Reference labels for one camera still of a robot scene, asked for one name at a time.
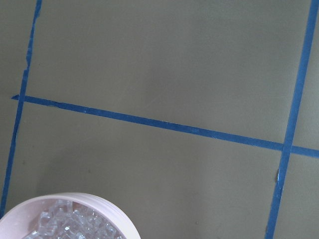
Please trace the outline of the clear ice cubes pile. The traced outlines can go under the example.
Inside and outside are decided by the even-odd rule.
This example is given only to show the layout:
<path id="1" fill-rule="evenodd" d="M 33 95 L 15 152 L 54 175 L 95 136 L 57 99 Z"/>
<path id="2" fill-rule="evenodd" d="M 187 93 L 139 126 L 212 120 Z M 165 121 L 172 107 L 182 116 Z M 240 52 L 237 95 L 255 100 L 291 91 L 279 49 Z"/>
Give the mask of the clear ice cubes pile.
<path id="1" fill-rule="evenodd" d="M 37 217 L 25 239 L 123 239 L 122 233 L 97 211 L 84 205 L 56 200 Z"/>

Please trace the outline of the pink bowl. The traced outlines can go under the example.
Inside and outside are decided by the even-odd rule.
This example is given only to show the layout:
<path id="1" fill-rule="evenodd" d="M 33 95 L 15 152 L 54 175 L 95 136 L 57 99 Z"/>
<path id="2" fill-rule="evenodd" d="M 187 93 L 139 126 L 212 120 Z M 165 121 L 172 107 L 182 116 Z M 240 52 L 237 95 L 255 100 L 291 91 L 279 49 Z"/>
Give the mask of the pink bowl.
<path id="1" fill-rule="evenodd" d="M 129 217 L 116 205 L 101 197 L 87 193 L 57 193 L 26 200 L 9 210 L 0 220 L 2 239 L 21 239 L 31 232 L 40 213 L 57 200 L 68 200 L 96 210 L 108 219 L 127 239 L 140 235 Z"/>

